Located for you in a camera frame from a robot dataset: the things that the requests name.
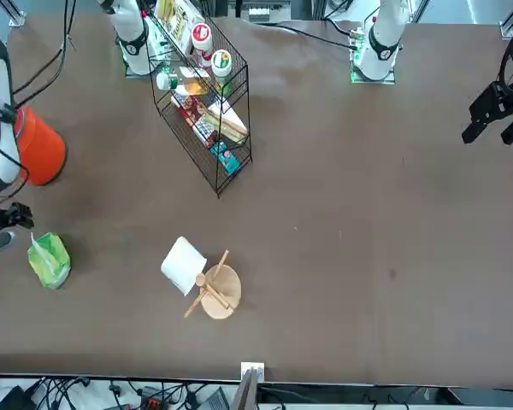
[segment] wire basket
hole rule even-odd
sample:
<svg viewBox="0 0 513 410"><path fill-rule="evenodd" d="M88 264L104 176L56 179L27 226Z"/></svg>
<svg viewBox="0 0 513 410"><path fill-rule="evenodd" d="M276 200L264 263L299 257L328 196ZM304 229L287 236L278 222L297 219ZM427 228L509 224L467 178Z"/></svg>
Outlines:
<svg viewBox="0 0 513 410"><path fill-rule="evenodd" d="M158 68L150 76L156 109L168 123L216 195L220 196L245 165L252 161L247 61L233 47L221 29L207 15L204 15L205 23L211 29L213 50L226 50L232 57L232 74L226 84L219 86L211 68L204 69L207 76L201 75L196 69L199 68L196 62L196 53L192 52L186 56L171 39L163 24L154 16L153 11L148 7L145 7L145 11L150 19L150 24L153 24L155 29L168 40L171 52L171 58L168 61L192 69L195 80L202 89L200 95L191 96L190 101L186 104L186 97L181 97L175 91L162 91L157 87L156 76L161 70ZM157 59L154 56L149 56L149 68L159 63L159 59L162 60L162 56ZM194 111L186 109L186 105L193 108L194 104L198 106L200 114L207 108L214 107L215 124L212 126L215 131L214 136L210 135L212 134L211 124L205 121L205 118L203 120L202 117L195 118ZM240 114L239 107L242 107L242 114ZM231 129L228 132L228 125L225 126L227 118L232 115L238 116L245 126L246 135L243 135L242 138L238 134L236 134L236 138L232 137Z"/></svg>

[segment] black cable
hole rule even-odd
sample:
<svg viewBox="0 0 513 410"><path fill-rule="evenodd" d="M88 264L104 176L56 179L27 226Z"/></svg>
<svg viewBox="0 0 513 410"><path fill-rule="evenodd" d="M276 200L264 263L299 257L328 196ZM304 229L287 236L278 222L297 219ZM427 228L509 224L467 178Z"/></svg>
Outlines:
<svg viewBox="0 0 513 410"><path fill-rule="evenodd" d="M55 396L55 402L57 403L57 408L61 406L61 401L63 398L67 399L67 403L70 406L71 410L76 410L76 407L70 400L70 396L68 395L68 389L72 388L76 383L78 382L78 379L75 379L68 384L68 380L63 380L62 385L60 385L58 392L61 392L61 397L59 398L59 401L57 401L57 394Z"/></svg>
<svg viewBox="0 0 513 410"><path fill-rule="evenodd" d="M172 392L167 396L167 397L163 397L162 395L162 399L163 401L166 401L169 399L169 397L171 397L174 393L176 393L177 391L179 391L180 388L182 388L183 385L180 385L180 386L171 386L171 387L167 387L166 389L161 389L160 391L157 391L156 393L153 393L152 395L149 395L148 397L146 397L146 400L149 400L153 397L156 397L157 395L160 395L162 393L168 393L170 390L172 390ZM116 404L118 405L119 408L121 408L121 405L117 399L117 397L115 397L116 399ZM138 406L138 407L135 407L134 409L132 410L139 410L143 405L143 399L141 397L141 404Z"/></svg>
<svg viewBox="0 0 513 410"><path fill-rule="evenodd" d="M378 9L380 8L380 6L378 6L376 9L374 9L373 11L370 12L370 14L365 17L365 20L363 20L363 26L365 26L365 23L367 22L367 20L370 18L371 15L373 15L374 13L376 13L378 11Z"/></svg>
<svg viewBox="0 0 513 410"><path fill-rule="evenodd" d="M52 389L50 389L50 387L51 387L51 380L48 383L48 389L47 389L47 392L46 392L45 396L42 397L42 400L40 401L40 404L42 404L42 402L45 399L45 403L48 406L48 410L51 410L51 407L50 407L50 394L51 394Z"/></svg>
<svg viewBox="0 0 513 410"><path fill-rule="evenodd" d="M112 395L114 396L114 400L116 401L116 406L117 406L118 408L122 408L122 406L121 406L121 404L120 404L120 401L118 400L118 396L116 395L116 392L115 392L114 390L112 390L112 389L109 389L109 390L110 390L110 392L112 393Z"/></svg>
<svg viewBox="0 0 513 410"><path fill-rule="evenodd" d="M281 408L281 410L286 410L285 403L281 400L281 398L278 395L276 395L275 393L272 393L271 391L266 391L266 390L264 391L264 393L266 393L267 395L271 395L272 397L275 398L275 400L277 400L280 403L280 407L276 407L276 408Z"/></svg>
<svg viewBox="0 0 513 410"><path fill-rule="evenodd" d="M73 4L73 12L71 13L70 15L70 21L68 23L68 29L67 29L67 35L69 36L70 35L70 30L72 29L72 23L73 23L73 19L74 19L74 7L75 7L75 3ZM65 48L67 45L66 43L63 42L62 44L62 47L56 52L56 54L51 57L51 59L46 62L44 64L43 67L41 67L30 79L28 79L23 85L21 85L20 87L18 87L16 90L14 90L14 95L17 94L18 92L20 91L23 91L25 88L27 88L41 73L44 72L45 69L47 69L54 61L56 61L57 58L59 58L59 56L61 55L62 53L62 49Z"/></svg>
<svg viewBox="0 0 513 410"><path fill-rule="evenodd" d="M409 401L409 400L410 400L410 398L411 398L413 395L416 395L417 393L420 393L420 390L422 390L422 389L427 389L427 387L425 387L425 386L418 386L418 387L416 387L414 390L412 390L412 391L409 393L409 395L407 395L407 398L406 398L406 399L404 399L404 401L405 401L405 402Z"/></svg>
<svg viewBox="0 0 513 410"><path fill-rule="evenodd" d="M204 387L206 387L206 386L208 386L208 385L207 385L206 383L204 383L204 384L202 384L201 386L199 386L197 389L195 389L192 393L195 395L195 394L197 394L197 392L198 392L199 390L201 390L202 388L204 388Z"/></svg>
<svg viewBox="0 0 513 410"><path fill-rule="evenodd" d="M36 394L38 389L42 386L42 384L45 382L46 378L40 378L37 382L35 382L31 387L25 390L25 397L30 399L33 395Z"/></svg>
<svg viewBox="0 0 513 410"><path fill-rule="evenodd" d="M284 394L287 394L287 395L292 395L292 396L298 397L301 400L310 401L312 403L319 403L317 400L314 400L311 397L308 397L306 395L301 395L301 394L297 393L296 391L276 389L276 388L273 388L273 387L266 387L266 386L261 386L261 389L264 390L264 391L273 391L275 393L284 393Z"/></svg>
<svg viewBox="0 0 513 410"><path fill-rule="evenodd" d="M378 402L376 400L372 400L369 395L367 393L365 393L363 395L363 398L361 399L361 404L364 404L365 403L365 398L367 398L367 400L369 400L369 403L372 403L373 404L373 408L372 410L375 410L376 409L376 406L378 406Z"/></svg>
<svg viewBox="0 0 513 410"><path fill-rule="evenodd" d="M42 406L42 404L44 403L44 400L45 400L46 398L48 398L48 397L49 397L49 394L50 394L50 393L49 393L49 391L50 391L50 390L49 390L49 388L50 388L50 384L51 384L51 380L49 380L49 381L48 381L48 388L47 388L47 391L46 391L45 395L44 395L44 396L42 396L42 398L41 398L41 399L40 399L40 401L38 402L38 405L36 406L36 409L35 409L35 410L39 410L39 409L40 409L40 407Z"/></svg>
<svg viewBox="0 0 513 410"><path fill-rule="evenodd" d="M70 11L70 19L67 26L67 16L68 16L68 0L65 0L65 10L63 14L63 31L62 31L62 56L61 56L61 62L59 63L59 68L57 69L55 75L43 86L38 88L35 92L33 92L31 95L23 99L21 102L18 102L15 105L15 108L22 107L26 103L28 103L30 100L38 96L40 93L47 90L50 85L52 85L55 80L61 75L62 68L65 64L65 59L67 56L67 38L70 33L70 29L72 28L72 22L74 20L74 11L76 10L76 0L73 0L72 9Z"/></svg>
<svg viewBox="0 0 513 410"><path fill-rule="evenodd" d="M333 25L334 29L335 29L337 32L339 32L340 34L344 34L345 36L348 36L348 37L350 37L350 36L351 36L350 32L347 32L346 30L342 30L342 29L338 26L338 24L336 24L336 23L335 23L334 21L332 21L331 19L325 19L325 21L328 21L329 23L331 23L331 24Z"/></svg>
<svg viewBox="0 0 513 410"><path fill-rule="evenodd" d="M328 15L326 15L325 17L323 17L323 20L326 20L328 19L331 15L333 15L334 13L336 13L336 11L338 9L340 9L344 4L346 3L349 3L348 6L345 8L346 10L351 6L351 4L353 3L353 0L344 0L341 4L339 4L338 6L336 6L335 9L333 9L333 11L331 11Z"/></svg>
<svg viewBox="0 0 513 410"><path fill-rule="evenodd" d="M54 62L57 58L59 58L59 56L61 55L61 53L62 53L62 48L60 48L60 49L56 52L56 54L55 54L53 57L51 57L51 59L50 59L48 62L46 62L46 63L45 63L45 64L44 64L44 65L43 65L43 66L42 66L42 67L41 67L41 68L40 68L36 73L34 73L34 75L33 75L30 79L28 79L28 80L25 82L25 84L20 85L18 88L16 88L16 89L14 90L14 95L15 95L15 94L17 94L18 92L21 92L21 91L25 90L25 89L26 89L26 88L27 88L27 87L28 87L28 86L29 86L29 85L30 85L30 84L31 84L31 83L32 83L32 82L33 82L33 81L34 81L34 80L35 80L35 79L36 79L36 78L41 74L41 73L43 73L43 72L45 71L45 69L46 69L47 67L49 67L51 64L53 64L53 62Z"/></svg>
<svg viewBox="0 0 513 410"><path fill-rule="evenodd" d="M27 174L25 176L25 178L23 179L23 182L21 183L21 185L19 185L19 187L17 187L16 190L14 190L11 194L9 194L7 196L0 196L0 205L1 205L2 203L8 201L8 199L13 198L15 195L17 195L19 193L20 190L23 189L23 187L27 184L28 177L30 176L30 172L28 171L27 167L25 167L19 161L17 161L14 158L12 158L10 155L8 155L5 152L3 152L1 149L0 149L0 155L5 156L8 160L12 161L17 167L19 167L20 169L25 171L25 173Z"/></svg>
<svg viewBox="0 0 513 410"><path fill-rule="evenodd" d="M333 44L333 45L338 45L339 47L344 47L346 49L357 51L357 47L355 45L337 43L336 41L327 40L325 38L314 36L313 34L310 34L308 32L303 32L302 30L298 30L297 28L292 28L292 27L289 27L289 26L281 26L281 25L278 25L278 24L270 24L269 26L278 27L278 28L286 28L287 30L291 30L292 32L297 32L298 34L303 34L304 36L312 37L312 38L315 38L316 40L321 40L321 41L323 41L325 43L329 43L329 44Z"/></svg>
<svg viewBox="0 0 513 410"><path fill-rule="evenodd" d="M182 390L183 389L186 389L186 391L188 391L188 387L186 386L186 384L182 384L180 386L180 395L179 395L179 398L176 400L176 401L171 401L169 404L172 404L173 406L176 406L177 404L180 403L180 399L182 399Z"/></svg>
<svg viewBox="0 0 513 410"><path fill-rule="evenodd" d="M64 380L60 380L58 383L56 380L53 380L53 384L55 385L55 387L57 387L57 391L55 392L55 399L53 399L53 401L55 403L57 403L58 398L59 398L59 393L61 393L61 385L64 386L65 382L64 382Z"/></svg>
<svg viewBox="0 0 513 410"><path fill-rule="evenodd" d="M135 386L133 386L133 383L131 383L131 380L127 380L127 384L129 384L129 387L137 393L137 395L142 395L142 389L135 389Z"/></svg>

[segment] table surface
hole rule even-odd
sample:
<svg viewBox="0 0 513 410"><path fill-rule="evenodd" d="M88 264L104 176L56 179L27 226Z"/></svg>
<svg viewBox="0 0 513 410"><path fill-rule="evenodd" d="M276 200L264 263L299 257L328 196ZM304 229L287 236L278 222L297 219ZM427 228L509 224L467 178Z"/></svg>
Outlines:
<svg viewBox="0 0 513 410"><path fill-rule="evenodd" d="M348 84L345 50L220 20L250 67L254 163L220 200L123 78L105 15L78 15L61 77L32 106L68 144L27 187L35 234L73 259L40 287L29 233L0 253L0 372L513 387L513 146L464 146L498 71L495 26L408 26L395 86ZM323 23L301 27L342 39ZM9 40L14 84L57 47L61 19ZM230 249L239 310L214 321L160 273L178 236Z"/></svg>

